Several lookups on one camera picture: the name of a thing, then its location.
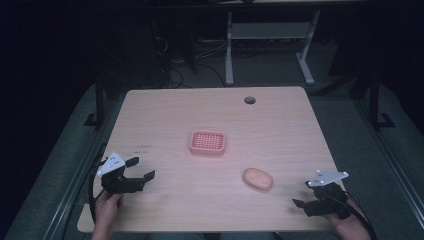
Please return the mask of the person's right hand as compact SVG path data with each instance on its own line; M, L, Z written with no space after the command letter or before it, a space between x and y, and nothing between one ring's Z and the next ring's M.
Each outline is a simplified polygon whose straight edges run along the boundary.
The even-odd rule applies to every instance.
M332 224L338 234L352 234L353 232L368 233L366 227L354 215L350 215L343 220L339 219L335 214L325 215L324 218Z

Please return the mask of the black metal stand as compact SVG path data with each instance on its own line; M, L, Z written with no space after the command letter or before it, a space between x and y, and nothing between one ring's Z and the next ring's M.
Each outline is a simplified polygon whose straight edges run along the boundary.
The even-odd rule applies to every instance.
M369 94L368 120L373 128L393 128L395 124L387 113L379 112L380 82L374 71L361 69L349 92L352 99L360 100Z
M102 70L96 78L95 87L95 112L87 116L84 125L92 126L98 130L106 120L108 105L115 98L116 89L114 78L109 71Z

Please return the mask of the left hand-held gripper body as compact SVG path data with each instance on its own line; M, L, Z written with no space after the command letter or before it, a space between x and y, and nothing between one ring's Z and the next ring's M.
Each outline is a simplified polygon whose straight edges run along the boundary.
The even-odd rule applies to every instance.
M127 178L125 161L117 152L103 162L96 175L101 178L101 186L110 194L135 193L142 191L144 184L141 178Z

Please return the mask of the white metal desk frame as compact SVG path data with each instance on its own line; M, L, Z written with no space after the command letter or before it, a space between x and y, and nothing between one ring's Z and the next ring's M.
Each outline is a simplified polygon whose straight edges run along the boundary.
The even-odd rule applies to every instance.
M309 22L239 23L233 21L233 13L229 12L227 14L225 84L227 86L234 85L232 44L235 40L303 39L303 48L296 53L296 59L305 83L314 85L315 81L306 58L320 13L320 10L316 10Z

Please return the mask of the pink soap dish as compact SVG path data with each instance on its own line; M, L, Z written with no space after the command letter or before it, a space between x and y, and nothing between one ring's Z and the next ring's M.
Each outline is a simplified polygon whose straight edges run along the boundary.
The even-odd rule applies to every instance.
M195 130L191 135L189 149L192 154L221 156L225 152L225 142L223 132Z

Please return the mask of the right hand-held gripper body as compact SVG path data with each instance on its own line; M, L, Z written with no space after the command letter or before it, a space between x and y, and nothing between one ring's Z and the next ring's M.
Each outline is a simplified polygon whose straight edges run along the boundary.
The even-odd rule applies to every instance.
M317 170L314 178L310 180L315 187L316 199L311 202L311 208L304 210L308 217L336 214L339 219L350 216L347 207L347 194L337 181L347 178L347 172Z

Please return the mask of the grey metal floor rail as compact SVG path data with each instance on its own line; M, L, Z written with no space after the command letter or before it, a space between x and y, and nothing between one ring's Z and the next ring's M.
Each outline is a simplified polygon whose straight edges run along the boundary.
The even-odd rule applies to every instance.
M77 221L87 195L87 181L93 163L102 156L112 128L121 109L122 101L106 101L105 120L99 126L85 126L94 112L93 106L77 107L65 126L51 159L48 172L49 197L57 200L42 240L63 240L68 225Z
M418 192L413 187L409 178L402 169L398 158L389 147L389 144L383 137L380 128L376 128L368 119L365 105L359 102L355 102L354 105L362 119L365 121L367 129L370 131L374 140L377 142L380 151L383 153L388 165L391 168L392 174L398 183L403 195L405 196L405 199L408 202L413 214L417 218L417 221L420 223L421 227L424 229L424 202L419 197Z

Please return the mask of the person's left hand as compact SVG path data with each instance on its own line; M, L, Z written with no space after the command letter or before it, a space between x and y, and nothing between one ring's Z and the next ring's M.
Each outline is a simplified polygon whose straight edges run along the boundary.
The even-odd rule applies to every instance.
M95 230L109 231L113 228L115 223L118 209L122 206L123 194L109 195L103 192L96 200L95 203Z

